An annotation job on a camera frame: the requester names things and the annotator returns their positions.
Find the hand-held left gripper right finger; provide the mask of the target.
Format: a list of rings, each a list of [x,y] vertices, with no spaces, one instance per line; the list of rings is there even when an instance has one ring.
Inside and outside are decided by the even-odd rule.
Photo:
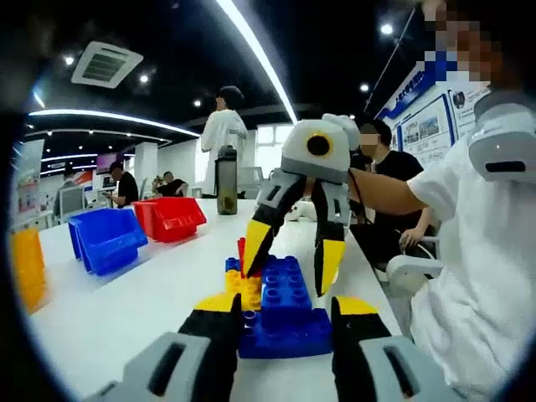
[[[351,296],[331,303],[332,372],[340,401],[462,401],[441,367],[404,336],[393,336],[376,308]]]

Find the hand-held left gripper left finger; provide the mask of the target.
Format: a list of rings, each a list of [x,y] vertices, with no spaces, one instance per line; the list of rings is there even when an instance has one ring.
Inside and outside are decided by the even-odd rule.
[[[176,332],[166,332],[128,361],[122,380],[88,401],[228,401],[243,328],[241,296],[199,302]]]

